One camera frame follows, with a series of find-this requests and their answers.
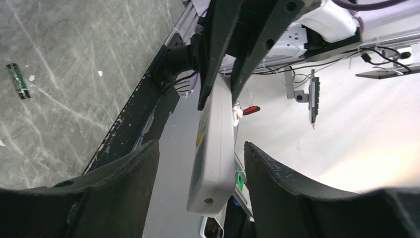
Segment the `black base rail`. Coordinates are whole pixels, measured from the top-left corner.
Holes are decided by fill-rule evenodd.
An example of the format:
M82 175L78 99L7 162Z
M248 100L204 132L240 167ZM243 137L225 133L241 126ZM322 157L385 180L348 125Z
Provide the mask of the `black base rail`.
M169 60L170 55L185 48L179 33L160 48L84 173L116 161L149 140L160 139L169 115L191 79L190 76L178 79L181 71Z

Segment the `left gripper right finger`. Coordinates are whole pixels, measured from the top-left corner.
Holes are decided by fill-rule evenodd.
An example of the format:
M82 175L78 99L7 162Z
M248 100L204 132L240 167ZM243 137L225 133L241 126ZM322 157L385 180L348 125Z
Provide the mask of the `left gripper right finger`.
M259 238L417 238L420 190L357 194L313 180L244 144L245 171Z

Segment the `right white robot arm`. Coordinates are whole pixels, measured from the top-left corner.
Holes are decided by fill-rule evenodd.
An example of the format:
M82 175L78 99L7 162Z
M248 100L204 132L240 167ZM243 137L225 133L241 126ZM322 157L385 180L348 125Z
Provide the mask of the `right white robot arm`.
M327 59L360 44L355 13L332 0L212 0L190 44L164 48L152 75L163 91L192 70L201 77L198 109L204 108L226 56L235 57L230 85L238 99L267 54Z

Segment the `dark green AAA battery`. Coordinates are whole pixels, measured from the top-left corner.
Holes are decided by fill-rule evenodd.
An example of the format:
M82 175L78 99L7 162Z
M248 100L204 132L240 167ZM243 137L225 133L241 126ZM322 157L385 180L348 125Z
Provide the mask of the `dark green AAA battery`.
M30 99L31 98L30 92L26 86L26 83L18 67L18 64L10 63L10 64L7 64L6 67L15 85L15 89L19 98L22 100Z

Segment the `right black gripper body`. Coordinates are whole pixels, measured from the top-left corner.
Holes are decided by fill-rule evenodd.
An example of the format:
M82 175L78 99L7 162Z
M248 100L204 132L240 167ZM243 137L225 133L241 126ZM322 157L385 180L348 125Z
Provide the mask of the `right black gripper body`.
M157 54L152 77L158 87L168 87L182 72L195 71L204 82L202 35L193 34L190 43L186 44L179 33L175 33L169 45L162 46Z

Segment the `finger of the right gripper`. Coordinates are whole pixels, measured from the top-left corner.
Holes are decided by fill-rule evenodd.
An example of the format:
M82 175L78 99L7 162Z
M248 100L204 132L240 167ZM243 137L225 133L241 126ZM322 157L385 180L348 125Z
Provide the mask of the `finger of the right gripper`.
M204 108L210 95L222 59L238 23L242 4L242 0L210 1L199 44L201 77L199 111Z
M319 0L246 0L232 35L236 60L230 76L232 102L288 26L320 6Z

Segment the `white remote control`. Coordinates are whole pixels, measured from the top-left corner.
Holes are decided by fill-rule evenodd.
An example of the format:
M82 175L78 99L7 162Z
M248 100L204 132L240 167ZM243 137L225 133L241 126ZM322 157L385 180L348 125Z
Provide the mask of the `white remote control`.
M235 183L233 103L229 78L217 75L200 116L187 211L216 217Z

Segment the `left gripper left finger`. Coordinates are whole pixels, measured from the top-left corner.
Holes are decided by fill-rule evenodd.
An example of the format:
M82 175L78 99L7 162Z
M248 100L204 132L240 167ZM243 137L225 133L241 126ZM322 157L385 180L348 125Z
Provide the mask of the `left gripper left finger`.
M0 191L3 238L140 238L159 163L151 140L52 187Z

